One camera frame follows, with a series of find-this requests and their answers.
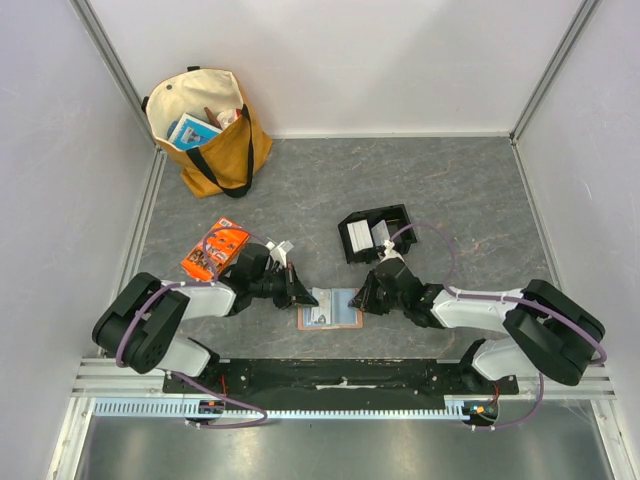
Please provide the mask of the black plastic bin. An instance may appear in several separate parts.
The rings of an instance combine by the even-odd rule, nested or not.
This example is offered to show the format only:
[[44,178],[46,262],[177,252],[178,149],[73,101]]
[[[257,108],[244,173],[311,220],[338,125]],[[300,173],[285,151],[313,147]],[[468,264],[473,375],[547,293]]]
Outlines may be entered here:
[[[367,220],[374,247],[354,253],[347,230],[351,222]],[[410,224],[410,218],[404,204],[360,210],[348,215],[338,224],[338,232],[342,242],[344,256],[348,264],[371,263],[382,256],[385,240],[393,240],[395,250],[406,254],[410,247],[417,243],[416,234],[412,230],[400,233],[400,230]]]

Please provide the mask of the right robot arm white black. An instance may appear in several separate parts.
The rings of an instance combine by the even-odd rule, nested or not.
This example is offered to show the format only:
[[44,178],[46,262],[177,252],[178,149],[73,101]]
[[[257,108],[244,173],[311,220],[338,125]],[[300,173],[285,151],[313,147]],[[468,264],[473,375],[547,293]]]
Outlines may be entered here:
[[483,392],[509,375],[539,373],[576,386],[586,368],[606,355],[604,325],[544,280],[503,292],[459,290],[423,283],[400,258],[385,259],[369,272],[350,306],[373,315],[401,311],[422,328],[471,328],[501,334],[469,348],[458,368],[467,392]]

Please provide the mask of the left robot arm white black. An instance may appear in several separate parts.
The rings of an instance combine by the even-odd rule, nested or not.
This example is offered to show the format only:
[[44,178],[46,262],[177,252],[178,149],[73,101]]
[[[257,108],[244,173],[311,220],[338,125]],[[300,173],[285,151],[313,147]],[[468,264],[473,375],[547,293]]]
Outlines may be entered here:
[[210,392],[220,380],[219,355],[178,335],[182,322],[231,317],[258,299],[278,309],[316,307],[318,300],[286,260],[289,242],[248,243],[215,281],[163,282],[143,272],[134,276],[92,331],[93,342],[119,367],[139,374],[156,368],[178,371],[196,391]]

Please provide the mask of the brown leather card holder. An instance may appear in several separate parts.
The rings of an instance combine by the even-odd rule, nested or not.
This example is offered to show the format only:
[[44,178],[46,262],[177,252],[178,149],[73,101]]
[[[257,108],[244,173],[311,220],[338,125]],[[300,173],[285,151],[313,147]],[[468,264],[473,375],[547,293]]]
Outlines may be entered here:
[[362,328],[363,313],[350,306],[357,292],[354,288],[313,287],[311,294],[318,301],[318,305],[298,309],[298,329],[321,331]]

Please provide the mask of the silver credit card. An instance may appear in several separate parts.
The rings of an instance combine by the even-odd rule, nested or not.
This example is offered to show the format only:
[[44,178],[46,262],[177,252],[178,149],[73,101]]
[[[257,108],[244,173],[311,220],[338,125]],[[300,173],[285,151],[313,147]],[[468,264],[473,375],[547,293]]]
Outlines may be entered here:
[[332,325],[332,293],[330,289],[314,287],[311,294],[318,300],[318,307],[301,310],[303,329],[324,328]]

